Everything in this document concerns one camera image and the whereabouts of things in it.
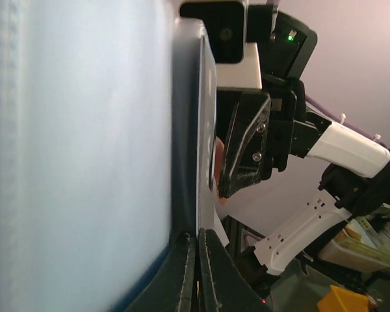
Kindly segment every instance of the black bracket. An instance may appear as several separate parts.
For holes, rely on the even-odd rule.
[[[178,236],[153,281],[126,312],[270,312],[243,280],[214,230]]]
[[[243,92],[229,123],[222,164],[220,197],[260,183],[271,100],[267,92]]]
[[[390,161],[372,179],[360,177],[345,168],[329,165],[322,175],[319,189],[338,198],[336,206],[355,216],[365,216],[390,202]]]

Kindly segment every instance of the white cable tie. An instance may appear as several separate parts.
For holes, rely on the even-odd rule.
[[[344,124],[344,122],[345,122],[345,118],[346,118],[345,114],[344,114],[344,113],[342,113],[342,114],[341,114],[341,121],[339,122],[341,125],[343,125],[343,124]]]

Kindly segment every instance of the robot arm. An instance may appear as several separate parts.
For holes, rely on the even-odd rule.
[[[219,9],[214,2],[202,11],[183,5],[180,12],[204,21],[217,63],[217,135],[225,139],[220,197],[269,179],[274,168],[283,171],[289,155],[332,163],[315,196],[242,254],[238,268],[254,286],[263,274],[282,273],[334,225],[390,200],[390,150],[307,108],[299,78],[317,43],[314,31],[278,12],[277,3],[232,6],[236,2],[221,1]],[[232,17],[217,22],[225,9]]]

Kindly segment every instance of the screw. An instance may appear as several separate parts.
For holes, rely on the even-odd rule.
[[[266,124],[265,123],[262,123],[259,127],[257,127],[257,133],[261,134],[263,132],[265,132],[266,130]]]
[[[261,160],[262,156],[261,156],[261,153],[258,151],[257,153],[254,153],[252,157],[253,157],[253,160],[258,163]]]
[[[220,38],[222,41],[228,41],[232,37],[233,37],[233,31],[231,30],[231,28],[226,27],[226,28],[221,30]]]

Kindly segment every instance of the blurry white object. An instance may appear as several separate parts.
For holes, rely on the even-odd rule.
[[[353,244],[353,240],[349,238],[345,230],[342,230],[341,234],[346,235],[351,241],[343,244],[344,241],[342,240],[339,244],[335,239],[331,240],[319,252],[319,259],[366,273],[390,268],[390,256],[386,255],[384,257],[379,253],[380,250],[357,220],[353,219],[347,226],[361,234],[360,243]]]
[[[218,235],[222,245],[225,247],[229,244],[228,236],[224,227],[222,226],[221,220],[218,217],[216,211],[214,211],[214,231]]]
[[[170,232],[164,1],[0,0],[0,312],[106,311]]]

